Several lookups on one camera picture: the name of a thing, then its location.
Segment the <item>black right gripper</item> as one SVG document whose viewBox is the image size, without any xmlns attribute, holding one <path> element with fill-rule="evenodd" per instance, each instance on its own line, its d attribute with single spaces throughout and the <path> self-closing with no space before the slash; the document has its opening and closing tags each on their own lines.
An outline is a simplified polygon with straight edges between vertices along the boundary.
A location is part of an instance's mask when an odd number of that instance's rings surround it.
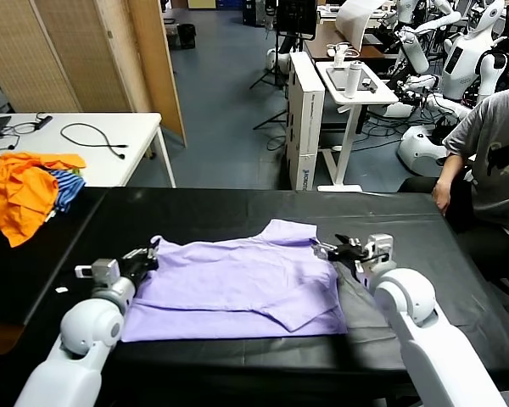
<svg viewBox="0 0 509 407">
<path fill-rule="evenodd" d="M 343 234 L 335 234 L 335 237 L 339 240 L 337 247 L 330 243 L 311 239 L 311 248 L 315 256 L 319 259 L 328 259 L 333 263 L 340 263 L 351 274 L 355 274 L 357 272 L 357 264 L 368 258 L 369 251 L 361 246 L 359 238 Z"/>
</svg>

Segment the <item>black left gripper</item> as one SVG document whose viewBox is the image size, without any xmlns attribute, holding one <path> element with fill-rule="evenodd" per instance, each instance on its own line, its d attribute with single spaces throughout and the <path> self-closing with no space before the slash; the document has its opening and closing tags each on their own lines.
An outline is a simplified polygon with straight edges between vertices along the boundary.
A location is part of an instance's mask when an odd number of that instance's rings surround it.
<svg viewBox="0 0 509 407">
<path fill-rule="evenodd" d="M 120 275 L 129 280 L 143 280 L 145 276 L 159 267 L 156 248 L 135 248 L 119 259 Z"/>
</svg>

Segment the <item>person's right hand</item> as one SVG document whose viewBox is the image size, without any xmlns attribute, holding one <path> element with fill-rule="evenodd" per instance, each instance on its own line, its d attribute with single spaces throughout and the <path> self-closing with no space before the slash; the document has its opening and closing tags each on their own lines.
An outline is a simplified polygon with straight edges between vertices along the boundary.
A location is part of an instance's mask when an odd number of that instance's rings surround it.
<svg viewBox="0 0 509 407">
<path fill-rule="evenodd" d="M 446 214 L 446 211 L 450 205 L 450 190 L 451 182 L 438 179 L 432 190 L 432 198 L 435 202 L 439 212 L 442 215 Z"/>
</svg>

